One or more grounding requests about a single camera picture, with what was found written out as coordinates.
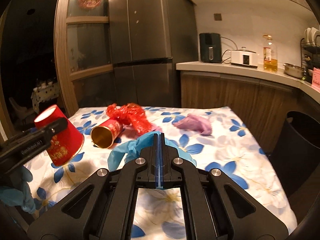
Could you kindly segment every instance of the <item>glass cabinet door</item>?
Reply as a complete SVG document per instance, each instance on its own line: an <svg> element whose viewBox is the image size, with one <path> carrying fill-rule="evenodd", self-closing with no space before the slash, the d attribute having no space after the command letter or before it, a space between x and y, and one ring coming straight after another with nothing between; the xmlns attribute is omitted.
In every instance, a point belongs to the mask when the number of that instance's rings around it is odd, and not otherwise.
<svg viewBox="0 0 320 240"><path fill-rule="evenodd" d="M54 33L57 74L68 115L79 107L114 103L108 0L58 0Z"/></svg>

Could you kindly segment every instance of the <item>purple plastic bag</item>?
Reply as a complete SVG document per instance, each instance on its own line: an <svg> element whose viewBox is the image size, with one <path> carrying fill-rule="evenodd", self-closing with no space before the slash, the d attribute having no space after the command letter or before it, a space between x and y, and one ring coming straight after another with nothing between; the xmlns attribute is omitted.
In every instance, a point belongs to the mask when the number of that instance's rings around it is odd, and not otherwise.
<svg viewBox="0 0 320 240"><path fill-rule="evenodd" d="M212 133L209 120L194 114L188 114L187 117L173 123L173 125L183 130L199 131L202 135L210 135Z"/></svg>

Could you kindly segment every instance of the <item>floral tablecloth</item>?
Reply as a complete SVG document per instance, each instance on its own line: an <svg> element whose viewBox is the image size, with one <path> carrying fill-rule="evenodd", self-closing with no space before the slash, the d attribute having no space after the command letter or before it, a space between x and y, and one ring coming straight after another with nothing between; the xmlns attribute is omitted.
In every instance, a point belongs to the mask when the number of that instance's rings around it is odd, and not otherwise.
<svg viewBox="0 0 320 240"><path fill-rule="evenodd" d="M229 177L278 217L291 233L297 226L287 197L256 140L239 117L228 107L217 109L180 109L145 107L151 123L162 128L166 138L192 154L197 167L204 170L222 169ZM210 136L199 132L179 130L172 124L188 114L207 118L212 125ZM36 203L36 216L65 197L99 168L108 168L107 159L113 147L137 138L133 130L124 130L110 149L93 145L92 127L108 117L105 108L82 108L70 121L84 134L84 145L78 155L62 167L53 165L43 152L26 167L33 174L29 183ZM142 239L184 239L185 227L180 189L139 189L132 237Z"/></svg>

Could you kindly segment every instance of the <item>metal bolt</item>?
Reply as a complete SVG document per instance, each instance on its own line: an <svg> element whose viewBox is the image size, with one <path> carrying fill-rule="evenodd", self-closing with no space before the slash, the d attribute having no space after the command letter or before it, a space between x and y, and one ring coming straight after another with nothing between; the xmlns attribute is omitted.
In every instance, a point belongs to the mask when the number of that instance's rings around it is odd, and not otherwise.
<svg viewBox="0 0 320 240"><path fill-rule="evenodd" d="M145 163L145 162L146 162L146 160L145 160L144 158L138 158L138 159L136 159L136 163L139 164L139 165L141 165L141 164L143 164L143 163Z"/></svg>
<svg viewBox="0 0 320 240"><path fill-rule="evenodd" d="M183 159L182 158L175 158L174 160L173 160L173 162L175 163L175 164L181 164L181 163L183 163Z"/></svg>
<svg viewBox="0 0 320 240"><path fill-rule="evenodd" d="M220 171L219 169L213 169L213 170L211 171L211 174L212 174L213 176L220 176L220 175L221 175L221 171Z"/></svg>
<svg viewBox="0 0 320 240"><path fill-rule="evenodd" d="M100 177L106 176L108 171L106 169L100 169L97 171L97 175Z"/></svg>

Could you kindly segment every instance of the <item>black trash can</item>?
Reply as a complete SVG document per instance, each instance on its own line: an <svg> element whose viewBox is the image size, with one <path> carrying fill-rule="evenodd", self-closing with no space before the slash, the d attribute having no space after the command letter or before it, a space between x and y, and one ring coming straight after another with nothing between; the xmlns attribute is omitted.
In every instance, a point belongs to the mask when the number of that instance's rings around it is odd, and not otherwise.
<svg viewBox="0 0 320 240"><path fill-rule="evenodd" d="M320 123L304 113L288 112L269 160L289 197L320 162Z"/></svg>

